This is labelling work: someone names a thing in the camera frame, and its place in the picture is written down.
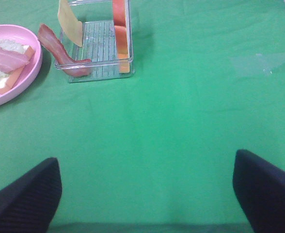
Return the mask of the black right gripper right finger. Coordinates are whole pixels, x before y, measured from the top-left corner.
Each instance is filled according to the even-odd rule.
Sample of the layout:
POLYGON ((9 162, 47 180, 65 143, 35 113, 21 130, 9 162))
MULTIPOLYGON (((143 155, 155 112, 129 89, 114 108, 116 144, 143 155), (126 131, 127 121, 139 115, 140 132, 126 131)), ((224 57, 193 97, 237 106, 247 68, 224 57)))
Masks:
POLYGON ((255 233, 285 233, 285 171, 237 150, 233 190, 255 233))

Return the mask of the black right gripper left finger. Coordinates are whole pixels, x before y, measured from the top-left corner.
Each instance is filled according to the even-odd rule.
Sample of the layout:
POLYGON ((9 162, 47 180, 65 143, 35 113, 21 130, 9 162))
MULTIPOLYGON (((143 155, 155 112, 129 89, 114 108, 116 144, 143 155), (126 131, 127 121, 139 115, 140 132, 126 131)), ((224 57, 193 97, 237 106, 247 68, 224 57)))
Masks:
POLYGON ((0 233, 45 233, 62 196, 57 158, 47 158, 0 190, 0 233))

